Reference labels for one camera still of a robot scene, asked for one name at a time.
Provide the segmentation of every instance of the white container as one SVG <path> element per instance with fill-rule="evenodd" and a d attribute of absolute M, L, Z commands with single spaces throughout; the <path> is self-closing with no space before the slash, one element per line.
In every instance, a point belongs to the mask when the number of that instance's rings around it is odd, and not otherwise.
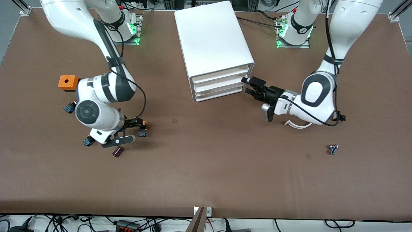
<path fill-rule="evenodd" d="M 231 3 L 178 10 L 175 19 L 193 101 L 244 90 L 254 61 Z"/>

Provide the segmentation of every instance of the orange block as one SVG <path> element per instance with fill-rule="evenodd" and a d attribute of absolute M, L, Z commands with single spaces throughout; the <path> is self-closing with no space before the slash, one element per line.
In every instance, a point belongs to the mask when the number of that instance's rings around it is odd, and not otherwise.
<path fill-rule="evenodd" d="M 57 87 L 66 92 L 74 92 L 77 89 L 78 83 L 79 78 L 75 75 L 61 75 Z"/>

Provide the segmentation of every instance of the circular joint cover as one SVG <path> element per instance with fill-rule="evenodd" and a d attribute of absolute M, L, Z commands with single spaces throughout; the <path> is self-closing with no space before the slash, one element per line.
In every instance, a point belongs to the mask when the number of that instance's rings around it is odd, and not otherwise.
<path fill-rule="evenodd" d="M 76 116 L 84 124 L 90 125 L 96 122 L 99 116 L 99 107 L 90 100 L 77 104 Z"/>

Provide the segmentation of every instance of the table surface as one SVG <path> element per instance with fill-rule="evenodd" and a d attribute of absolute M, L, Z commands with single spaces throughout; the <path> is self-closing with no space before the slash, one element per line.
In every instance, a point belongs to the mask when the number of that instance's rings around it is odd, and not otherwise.
<path fill-rule="evenodd" d="M 238 13 L 270 21 L 258 13 Z M 276 48 L 273 28 L 240 22 L 253 75 L 300 92 L 327 48 L 324 18 L 310 49 Z M 0 66 L 0 211 L 214 217 L 412 220 L 412 61 L 397 23 L 375 17 L 338 77 L 337 127 L 296 130 L 264 121 L 261 103 L 238 93 L 192 101 L 173 12 L 155 11 L 127 67 L 147 94 L 148 137 L 118 159 L 63 107 L 61 74 L 107 72 L 97 46 L 59 34 L 41 9 L 22 17 Z M 113 104 L 129 117 L 137 93 Z M 334 156 L 327 145 L 339 144 Z"/>

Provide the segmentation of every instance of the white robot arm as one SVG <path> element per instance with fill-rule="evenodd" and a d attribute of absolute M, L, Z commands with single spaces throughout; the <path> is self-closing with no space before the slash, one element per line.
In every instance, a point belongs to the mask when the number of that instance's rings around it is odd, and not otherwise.
<path fill-rule="evenodd" d="M 109 106 L 113 102 L 129 101 L 136 91 L 137 85 L 112 39 L 127 40 L 133 35 L 128 29 L 133 15 L 121 11 L 114 0 L 87 1 L 99 13 L 103 23 L 90 15 L 83 0 L 40 2 L 49 23 L 58 32 L 98 45 L 111 71 L 78 82 L 74 113 L 83 125 L 92 128 L 85 145 L 91 145 L 94 140 L 103 147 L 134 142 L 134 136 L 118 137 L 117 132 L 127 127 L 144 127 L 143 121 L 139 116 L 128 120 L 119 110 Z M 115 135 L 113 141 L 110 139 L 112 135 Z"/>
<path fill-rule="evenodd" d="M 266 82 L 256 77 L 244 78 L 242 80 L 253 88 L 253 90 L 246 89 L 246 93 L 251 94 L 256 100 L 264 102 L 262 110 L 267 121 L 270 122 L 274 114 L 290 114 L 309 123 L 332 125 L 326 122 L 335 112 L 333 92 L 335 92 L 337 87 L 337 71 L 353 43 L 361 36 L 375 17 L 382 1 L 338 0 L 330 23 L 331 39 L 329 40 L 329 48 L 318 70 L 304 80 L 300 94 L 275 86 L 266 87 Z M 314 21 L 312 10 L 301 8 L 302 6 L 312 6 L 307 4 L 308 2 L 314 3 L 316 1 L 301 0 L 300 6 L 296 11 L 296 13 L 306 12 L 310 15 L 306 16 L 307 19 L 310 19 L 308 23 L 300 22 L 303 25 L 312 25 Z M 294 28 L 294 30 L 289 28 L 289 31 L 299 31 L 299 27 L 297 29 Z M 307 36 L 304 37 L 298 33 L 295 33 L 295 36 L 297 38 L 295 40 L 296 43 L 298 43 L 297 41 L 303 43 L 307 38 Z M 334 118 L 337 122 L 345 120 L 339 111 L 336 112 Z"/>

